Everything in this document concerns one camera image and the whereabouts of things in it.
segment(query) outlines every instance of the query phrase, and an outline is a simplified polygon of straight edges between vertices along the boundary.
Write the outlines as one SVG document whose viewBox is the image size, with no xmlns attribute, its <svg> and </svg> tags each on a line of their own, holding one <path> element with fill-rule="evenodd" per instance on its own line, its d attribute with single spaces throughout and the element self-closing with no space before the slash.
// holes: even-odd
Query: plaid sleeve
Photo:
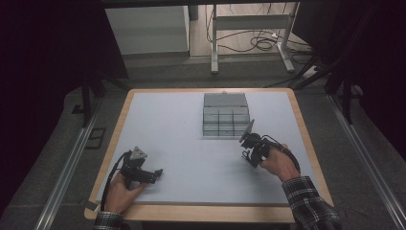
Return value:
<svg viewBox="0 0 406 230">
<path fill-rule="evenodd" d="M 319 196 L 310 177 L 285 181 L 282 188 L 295 220 L 304 229 L 342 229 L 337 212 Z"/>
<path fill-rule="evenodd" d="M 110 212 L 98 212 L 93 230 L 119 230 L 123 215 Z"/>
</svg>

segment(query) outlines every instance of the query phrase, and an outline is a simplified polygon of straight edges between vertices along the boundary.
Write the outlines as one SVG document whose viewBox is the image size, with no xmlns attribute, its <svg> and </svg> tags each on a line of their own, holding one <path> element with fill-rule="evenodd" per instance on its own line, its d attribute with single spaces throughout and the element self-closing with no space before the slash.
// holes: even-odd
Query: human hand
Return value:
<svg viewBox="0 0 406 230">
<path fill-rule="evenodd" d="M 301 176 L 293 161 L 276 148 L 270 148 L 268 158 L 260 162 L 259 165 L 276 175 L 281 182 Z"/>
<path fill-rule="evenodd" d="M 125 187 L 124 176 L 118 172 L 111 181 L 104 210 L 120 214 L 125 211 L 133 200 L 144 190 L 147 184 L 140 184 L 134 190 L 129 191 Z"/>
</svg>

